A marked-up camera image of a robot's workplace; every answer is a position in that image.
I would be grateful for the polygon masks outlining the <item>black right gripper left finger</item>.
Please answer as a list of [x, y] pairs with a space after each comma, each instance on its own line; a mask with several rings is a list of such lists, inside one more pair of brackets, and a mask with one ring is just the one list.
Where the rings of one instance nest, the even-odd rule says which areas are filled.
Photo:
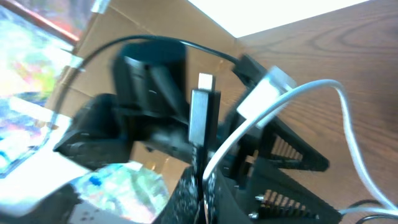
[[202, 205], [192, 166], [183, 171], [169, 201], [153, 224], [202, 223]]

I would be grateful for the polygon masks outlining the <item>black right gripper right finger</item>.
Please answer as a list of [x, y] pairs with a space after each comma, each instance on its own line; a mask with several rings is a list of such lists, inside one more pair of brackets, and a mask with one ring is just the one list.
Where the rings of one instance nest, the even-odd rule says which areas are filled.
[[211, 224], [253, 224], [258, 221], [258, 201], [253, 179], [244, 188], [236, 188], [235, 181], [220, 170], [211, 173], [206, 181], [208, 221]]

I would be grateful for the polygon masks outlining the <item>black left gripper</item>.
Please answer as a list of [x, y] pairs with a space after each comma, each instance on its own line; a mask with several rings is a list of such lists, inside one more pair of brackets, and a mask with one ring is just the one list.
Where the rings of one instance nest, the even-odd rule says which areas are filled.
[[[259, 148], [261, 129], [252, 128], [230, 149], [226, 163], [236, 162]], [[193, 145], [188, 126], [150, 124], [146, 126], [146, 148], [192, 163]], [[264, 128], [264, 157], [256, 160], [245, 195], [245, 213], [255, 223], [339, 223], [342, 215], [320, 197], [280, 169], [324, 172], [329, 160], [302, 139], [278, 117]]]

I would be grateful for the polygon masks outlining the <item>brown cardboard box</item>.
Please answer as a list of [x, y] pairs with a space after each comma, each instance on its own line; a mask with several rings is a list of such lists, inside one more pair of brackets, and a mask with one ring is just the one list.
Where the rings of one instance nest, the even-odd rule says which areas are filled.
[[233, 59], [235, 39], [188, 1], [111, 1], [89, 22], [51, 107], [72, 116], [55, 152], [91, 170], [146, 148], [146, 126], [188, 126], [199, 73]]

